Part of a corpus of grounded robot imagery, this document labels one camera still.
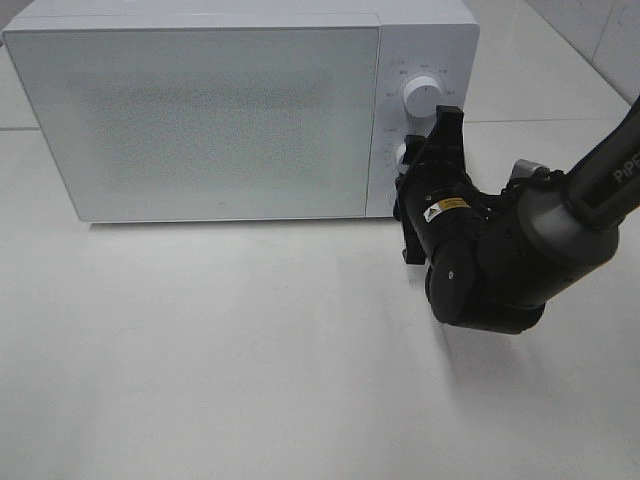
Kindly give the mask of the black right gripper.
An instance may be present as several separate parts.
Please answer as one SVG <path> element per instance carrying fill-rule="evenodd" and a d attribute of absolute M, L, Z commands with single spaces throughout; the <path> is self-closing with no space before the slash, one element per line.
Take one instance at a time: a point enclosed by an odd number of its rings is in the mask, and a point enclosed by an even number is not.
<path fill-rule="evenodd" d="M 463 149 L 461 108 L 436 107 L 436 121 L 429 136 L 407 135 L 402 174 L 396 178 L 393 215 L 401 223 L 403 259 L 409 265 L 431 263 L 444 242 L 464 235 L 473 217 L 473 189 L 464 163 L 431 154 L 426 147 Z"/>

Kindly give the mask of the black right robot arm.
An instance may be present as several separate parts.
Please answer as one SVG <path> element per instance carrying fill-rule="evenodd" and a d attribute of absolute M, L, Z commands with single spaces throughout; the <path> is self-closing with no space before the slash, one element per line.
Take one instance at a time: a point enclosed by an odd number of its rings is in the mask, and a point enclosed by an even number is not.
<path fill-rule="evenodd" d="M 463 112 L 438 106 L 427 136 L 409 135 L 393 215 L 404 261 L 427 269 L 425 292 L 447 325 L 519 334 L 546 303 L 608 262 L 639 204 L 639 110 L 571 170 L 517 161 L 498 194 L 465 163 Z"/>

